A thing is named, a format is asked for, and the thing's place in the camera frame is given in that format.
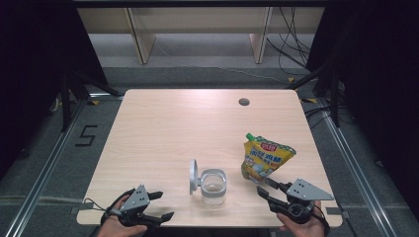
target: table surface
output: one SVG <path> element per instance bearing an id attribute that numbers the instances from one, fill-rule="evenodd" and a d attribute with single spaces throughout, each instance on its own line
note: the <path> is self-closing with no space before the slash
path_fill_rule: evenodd
<path id="1" fill-rule="evenodd" d="M 250 104 L 241 106 L 246 98 Z M 241 175 L 245 135 L 251 132 L 291 146 L 296 155 L 270 178 L 294 182 L 303 178 L 332 194 L 300 101 L 292 90 L 129 90 L 121 104 L 85 198 L 105 207 L 123 192 L 144 184 L 161 191 L 145 213 L 160 216 L 175 211 L 163 226 L 258 227 L 280 225 L 275 213 L 257 195 L 256 186 Z M 206 169 L 221 169 L 227 178 L 225 202 L 202 203 L 200 188 L 190 195 L 190 161 Z M 261 185 L 271 196 L 286 196 Z M 340 215 L 328 215 L 331 226 Z M 98 224 L 102 211 L 80 210 L 80 224 Z"/>

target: hand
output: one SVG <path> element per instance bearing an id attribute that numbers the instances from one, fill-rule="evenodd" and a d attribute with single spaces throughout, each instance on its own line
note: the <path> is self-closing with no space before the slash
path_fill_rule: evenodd
<path id="1" fill-rule="evenodd" d="M 121 205 L 123 205 L 124 201 L 126 201 L 128 198 L 129 196 L 121 198 L 120 201 L 114 205 L 114 208 L 121 208 Z M 102 225 L 101 230 L 98 233 L 98 237 L 128 237 L 141 235 L 145 233 L 145 231 L 147 231 L 147 226 L 145 225 L 125 227 L 120 223 L 117 216 L 111 215 Z"/>
<path id="2" fill-rule="evenodd" d="M 319 208 L 321 208 L 320 200 L 314 202 Z M 314 214 L 321 216 L 320 209 L 315 207 Z M 324 237 L 324 226 L 320 220 L 311 216 L 310 220 L 304 224 L 297 224 L 290 220 L 286 215 L 277 213 L 277 217 L 284 223 L 280 226 L 282 231 L 289 230 L 295 237 Z"/>

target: gray carpet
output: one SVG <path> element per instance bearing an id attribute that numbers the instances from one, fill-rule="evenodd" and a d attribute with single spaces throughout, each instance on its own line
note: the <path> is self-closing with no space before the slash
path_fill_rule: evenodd
<path id="1" fill-rule="evenodd" d="M 281 69 L 254 68 L 238 69 L 231 72 L 220 68 L 105 68 L 110 85 L 126 91 L 130 88 L 251 88 L 282 89 L 286 88 L 289 74 Z M 288 69 L 293 73 L 306 73 L 304 70 Z M 312 98 L 311 89 L 315 82 L 308 83 L 297 90 L 301 98 Z M 90 87 L 91 92 L 101 92 Z M 121 101 L 100 101 L 97 106 L 87 106 L 75 123 L 74 130 L 67 142 L 59 162 L 46 185 L 42 198 L 35 209 L 24 236 L 89 236 L 94 226 L 81 226 L 76 222 L 78 203 L 84 197 L 96 164 L 106 142 L 107 136 L 118 112 Z M 317 104 L 303 103 L 305 111 L 317 108 Z M 403 198 L 397 192 L 385 169 L 374 164 L 375 154 L 350 116 L 341 115 L 342 131 L 355 153 L 358 162 L 379 200 L 385 207 L 392 224 L 399 236 L 417 236 L 419 224 L 410 212 Z M 51 151 L 62 125 L 61 111 L 47 118 L 40 128 L 38 136 L 31 144 L 31 156 L 18 160 L 8 175 L 0 182 L 0 233 L 7 229 L 17 213 L 20 203 L 32 187 L 44 161 Z M 358 236 L 380 236 L 376 223 L 366 207 L 356 183 L 337 147 L 321 113 L 310 121 L 312 134 L 327 176 L 336 198 L 343 208 L 349 211 L 350 223 Z M 85 144 L 86 138 L 80 134 L 86 125 L 96 125 L 87 129 L 95 135 L 91 146 Z M 280 233 L 277 236 L 290 236 Z M 348 222 L 331 230 L 329 236 L 354 236 Z"/>

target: table hole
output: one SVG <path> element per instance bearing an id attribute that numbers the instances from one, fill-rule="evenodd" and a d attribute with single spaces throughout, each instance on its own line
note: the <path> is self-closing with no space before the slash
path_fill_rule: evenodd
<path id="1" fill-rule="evenodd" d="M 238 100 L 238 104 L 240 104 L 241 106 L 248 106 L 250 104 L 250 101 L 247 98 L 241 98 L 240 100 Z"/>

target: yellow snack bag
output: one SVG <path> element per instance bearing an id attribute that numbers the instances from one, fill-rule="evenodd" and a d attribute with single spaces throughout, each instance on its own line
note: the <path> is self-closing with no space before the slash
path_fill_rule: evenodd
<path id="1" fill-rule="evenodd" d="M 267 140 L 262 136 L 254 137 L 251 133 L 247 133 L 246 137 L 249 141 L 244 143 L 245 154 L 241 174 L 256 184 L 296 155 L 292 147 Z"/>

